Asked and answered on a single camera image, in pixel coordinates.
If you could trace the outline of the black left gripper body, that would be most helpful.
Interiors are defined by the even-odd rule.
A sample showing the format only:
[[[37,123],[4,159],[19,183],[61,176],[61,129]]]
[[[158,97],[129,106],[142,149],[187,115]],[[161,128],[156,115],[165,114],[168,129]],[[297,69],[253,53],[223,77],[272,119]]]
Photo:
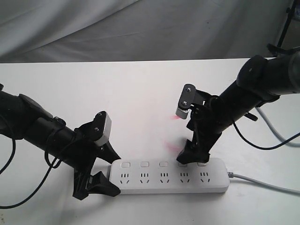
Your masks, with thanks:
[[[67,147],[65,153],[67,160],[73,160],[74,166],[74,190],[73,197],[83,200],[89,194],[87,191],[88,179],[91,176],[91,170],[97,158],[97,145],[94,143],[96,132],[93,121],[82,124],[76,128],[76,139]]]

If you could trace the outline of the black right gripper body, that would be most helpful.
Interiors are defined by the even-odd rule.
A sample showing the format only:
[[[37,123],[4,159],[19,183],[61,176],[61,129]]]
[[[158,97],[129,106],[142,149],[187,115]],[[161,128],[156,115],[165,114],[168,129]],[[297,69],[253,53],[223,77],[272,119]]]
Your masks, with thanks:
[[[196,90],[191,106],[187,128],[193,131],[187,140],[186,150],[190,156],[209,156],[209,151],[231,124],[228,109],[219,96]]]

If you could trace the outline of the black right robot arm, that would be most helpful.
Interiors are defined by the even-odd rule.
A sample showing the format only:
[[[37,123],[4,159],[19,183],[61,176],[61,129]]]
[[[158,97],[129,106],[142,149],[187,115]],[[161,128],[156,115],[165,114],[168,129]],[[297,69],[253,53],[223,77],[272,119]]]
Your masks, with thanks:
[[[267,48],[274,58],[250,58],[219,96],[192,84],[184,85],[176,115],[184,120],[190,116],[187,128],[193,132],[193,138],[178,154],[179,163],[207,163],[211,148],[224,130],[235,126],[243,116],[257,120],[250,110],[275,102],[281,95],[300,92],[300,48],[285,50],[272,44]]]

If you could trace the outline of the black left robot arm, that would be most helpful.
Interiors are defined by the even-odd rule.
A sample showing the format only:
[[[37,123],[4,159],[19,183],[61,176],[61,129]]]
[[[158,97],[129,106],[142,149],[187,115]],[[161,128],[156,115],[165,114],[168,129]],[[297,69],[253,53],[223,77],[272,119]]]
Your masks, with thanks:
[[[98,172],[91,175],[97,158],[110,164],[119,160],[109,136],[112,121],[101,111],[90,122],[71,130],[63,119],[52,116],[30,97],[0,92],[0,133],[12,140],[26,140],[74,170],[73,197],[90,194],[117,196],[120,189]]]

